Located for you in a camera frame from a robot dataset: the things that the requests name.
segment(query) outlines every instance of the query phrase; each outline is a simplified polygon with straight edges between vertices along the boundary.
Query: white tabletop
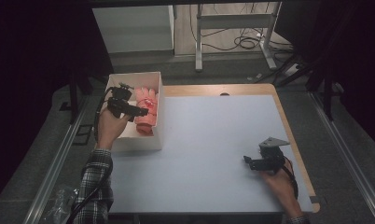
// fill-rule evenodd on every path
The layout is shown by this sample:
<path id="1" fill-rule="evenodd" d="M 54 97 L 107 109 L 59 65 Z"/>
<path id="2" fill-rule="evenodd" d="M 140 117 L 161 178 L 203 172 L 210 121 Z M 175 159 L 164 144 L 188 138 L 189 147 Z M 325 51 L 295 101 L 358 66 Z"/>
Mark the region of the white tabletop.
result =
<path id="1" fill-rule="evenodd" d="M 114 152 L 110 213 L 283 212 L 243 156 L 260 159 L 258 144 L 287 136 L 271 95 L 165 98 L 160 151 Z M 296 161 L 290 146 L 280 147 Z M 313 210 L 299 168 L 299 202 Z"/>

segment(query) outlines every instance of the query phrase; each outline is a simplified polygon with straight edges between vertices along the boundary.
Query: white box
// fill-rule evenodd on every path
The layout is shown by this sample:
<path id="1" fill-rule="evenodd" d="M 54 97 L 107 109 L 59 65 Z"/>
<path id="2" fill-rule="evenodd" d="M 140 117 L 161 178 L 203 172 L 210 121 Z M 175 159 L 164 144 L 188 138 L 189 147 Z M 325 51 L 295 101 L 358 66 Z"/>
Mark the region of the white box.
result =
<path id="1" fill-rule="evenodd" d="M 129 73 L 129 74 L 111 74 L 109 75 L 108 84 L 106 89 L 110 87 L 119 87 L 119 83 L 123 82 L 129 86 L 140 88 L 147 87 L 153 89 L 159 95 L 158 98 L 158 111 L 157 122 L 152 127 L 153 135 L 145 136 L 136 131 L 136 124 L 129 122 L 126 129 L 121 136 L 114 142 L 112 151 L 130 151 L 130 150 L 160 150 L 162 149 L 163 142 L 163 119 L 164 119 L 164 94 L 162 89 L 161 74 L 160 72 L 149 73 Z M 132 92 L 132 97 L 129 100 L 129 105 L 136 105 L 135 91 Z M 112 96 L 111 91 L 105 96 L 107 100 Z"/>

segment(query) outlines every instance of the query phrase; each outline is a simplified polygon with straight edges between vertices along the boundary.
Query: pink object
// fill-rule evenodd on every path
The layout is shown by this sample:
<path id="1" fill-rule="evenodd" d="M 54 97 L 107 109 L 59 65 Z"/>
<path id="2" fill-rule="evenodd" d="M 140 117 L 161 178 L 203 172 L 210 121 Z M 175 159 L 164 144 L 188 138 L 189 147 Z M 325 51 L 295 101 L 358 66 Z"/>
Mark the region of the pink object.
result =
<path id="1" fill-rule="evenodd" d="M 145 87 L 135 89 L 135 99 L 137 106 L 147 108 L 149 112 L 146 116 L 136 117 L 134 122 L 137 124 L 137 132 L 144 135 L 151 135 L 152 127 L 156 125 L 158 117 L 158 95 L 153 89 L 148 90 Z"/>

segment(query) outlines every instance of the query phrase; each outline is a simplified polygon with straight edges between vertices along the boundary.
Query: human hand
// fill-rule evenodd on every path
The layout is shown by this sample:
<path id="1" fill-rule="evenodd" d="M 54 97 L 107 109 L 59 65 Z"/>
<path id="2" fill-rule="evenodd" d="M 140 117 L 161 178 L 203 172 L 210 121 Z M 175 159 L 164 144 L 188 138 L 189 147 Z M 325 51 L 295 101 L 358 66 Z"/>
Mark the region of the human hand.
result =
<path id="1" fill-rule="evenodd" d="M 123 133 L 130 117 L 124 115 L 123 118 L 117 119 L 108 108 L 105 108 L 98 122 L 97 147 L 110 149 L 113 142 Z"/>
<path id="2" fill-rule="evenodd" d="M 285 159 L 285 167 L 293 174 L 292 162 L 290 160 Z M 280 169 L 274 175 L 264 171 L 260 171 L 259 174 L 278 198 L 289 218 L 303 216 L 299 202 L 295 198 L 290 177 L 283 169 Z"/>

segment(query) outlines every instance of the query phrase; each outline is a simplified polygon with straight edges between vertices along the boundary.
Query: metal bracket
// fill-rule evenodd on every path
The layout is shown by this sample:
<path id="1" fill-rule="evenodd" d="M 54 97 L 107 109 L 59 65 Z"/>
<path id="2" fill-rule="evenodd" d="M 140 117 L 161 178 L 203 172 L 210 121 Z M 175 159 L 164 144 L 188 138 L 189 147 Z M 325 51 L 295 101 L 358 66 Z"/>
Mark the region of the metal bracket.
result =
<path id="1" fill-rule="evenodd" d="M 286 142 L 284 140 L 269 137 L 264 142 L 260 143 L 259 146 L 260 146 L 260 148 L 263 148 L 263 147 L 280 147 L 280 146 L 287 146 L 289 144 L 290 144 L 289 142 Z"/>

